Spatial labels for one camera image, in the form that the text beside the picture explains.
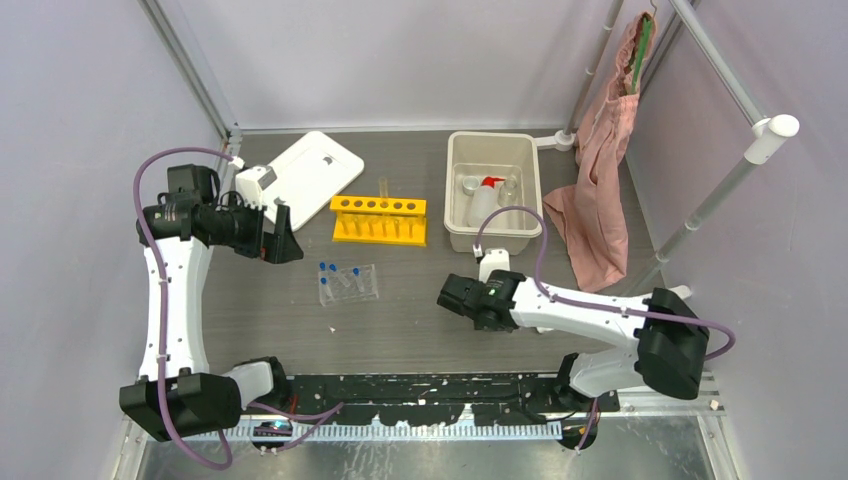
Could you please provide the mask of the white red wash bottle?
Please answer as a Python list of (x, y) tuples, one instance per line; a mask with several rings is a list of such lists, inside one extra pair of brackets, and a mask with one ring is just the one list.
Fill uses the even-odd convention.
[(497, 187), (503, 181), (504, 178), (493, 176), (486, 176), (480, 181), (467, 210), (465, 222), (468, 227), (479, 228), (497, 209)]

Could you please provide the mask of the small glass beaker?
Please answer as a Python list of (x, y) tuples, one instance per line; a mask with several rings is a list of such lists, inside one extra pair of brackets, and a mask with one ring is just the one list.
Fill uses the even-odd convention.
[(498, 204), (501, 207), (514, 206), (519, 200), (519, 183), (515, 178), (504, 179), (500, 183)]

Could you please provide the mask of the clear glass test tube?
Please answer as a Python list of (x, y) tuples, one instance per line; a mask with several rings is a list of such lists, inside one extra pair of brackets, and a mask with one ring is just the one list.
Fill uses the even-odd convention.
[(378, 180), (379, 186), (379, 196), (381, 199), (387, 199), (389, 197), (389, 182), (386, 177), (380, 177)]

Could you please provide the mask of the small white cup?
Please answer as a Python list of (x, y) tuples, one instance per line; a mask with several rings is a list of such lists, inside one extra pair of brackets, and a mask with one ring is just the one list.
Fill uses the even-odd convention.
[(462, 191), (467, 196), (473, 196), (480, 186), (481, 180), (476, 176), (465, 176), (461, 180)]

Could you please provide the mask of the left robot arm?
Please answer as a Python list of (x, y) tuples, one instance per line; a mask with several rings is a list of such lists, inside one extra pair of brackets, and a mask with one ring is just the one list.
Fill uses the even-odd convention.
[(221, 193), (209, 167), (171, 167), (167, 181), (137, 223), (150, 274), (147, 346), (137, 380), (119, 392), (121, 410), (159, 442), (231, 428), (253, 402), (269, 413), (288, 406), (292, 388), (274, 356), (211, 373), (202, 298), (217, 247), (270, 264), (304, 256), (288, 206), (277, 205), (268, 231), (264, 208), (235, 191)]

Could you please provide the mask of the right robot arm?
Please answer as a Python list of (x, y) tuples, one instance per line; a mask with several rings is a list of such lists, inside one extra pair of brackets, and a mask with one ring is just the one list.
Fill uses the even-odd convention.
[(679, 400), (699, 395), (710, 333), (674, 290), (606, 296), (495, 270), (486, 281), (449, 275), (437, 303), (470, 319), (477, 330), (550, 329), (608, 344), (600, 353), (564, 357), (554, 387), (556, 400), (567, 410), (631, 387), (645, 386)]

